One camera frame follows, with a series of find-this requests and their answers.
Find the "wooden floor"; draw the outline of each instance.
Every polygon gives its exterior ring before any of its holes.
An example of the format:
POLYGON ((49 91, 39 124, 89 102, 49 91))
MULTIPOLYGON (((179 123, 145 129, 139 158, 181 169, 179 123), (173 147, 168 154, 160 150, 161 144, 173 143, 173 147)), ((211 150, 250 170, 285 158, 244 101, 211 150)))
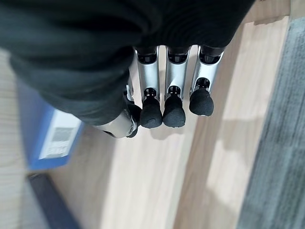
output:
MULTIPOLYGON (((123 140, 85 128, 71 162, 50 172, 84 229, 234 228, 288 25, 288 1, 276 2, 257 2, 245 22, 271 20, 242 25, 227 47, 212 117, 197 122, 188 112, 184 128, 141 128, 136 138, 123 140), (274 7, 266 7, 271 2, 274 7), (269 10, 255 13, 262 6, 269 10)), ((0 67, 0 228, 16 229, 26 170, 14 78, 4 52, 0 67)), ((164 60, 160 67, 164 77, 164 60)), ((136 88, 135 67, 132 75, 136 88)))

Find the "black fabric sleeve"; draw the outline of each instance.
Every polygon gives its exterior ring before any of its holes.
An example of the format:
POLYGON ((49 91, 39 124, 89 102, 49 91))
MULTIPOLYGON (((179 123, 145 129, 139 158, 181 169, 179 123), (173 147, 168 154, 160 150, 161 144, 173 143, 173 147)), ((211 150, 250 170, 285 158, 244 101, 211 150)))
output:
POLYGON ((0 46, 11 52, 17 76, 54 107, 91 125, 112 121, 124 108, 132 46, 149 29, 136 10, 115 1, 0 3, 0 46), (116 10, 98 10, 111 7, 116 10))

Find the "rubber fingertip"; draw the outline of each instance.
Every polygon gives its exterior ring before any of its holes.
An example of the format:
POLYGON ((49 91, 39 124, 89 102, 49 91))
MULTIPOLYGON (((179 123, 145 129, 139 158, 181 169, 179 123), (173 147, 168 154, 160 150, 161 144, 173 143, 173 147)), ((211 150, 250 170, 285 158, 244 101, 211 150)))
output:
POLYGON ((148 98, 143 102, 140 124, 149 129, 161 126, 162 113, 160 110, 160 104, 156 99, 148 98))
POLYGON ((193 92, 190 97, 190 111, 195 115, 211 116, 214 111, 214 102, 205 88, 193 92))
POLYGON ((185 119, 181 99, 177 96, 169 97, 165 102, 163 123, 168 127, 182 127, 185 125, 185 119))

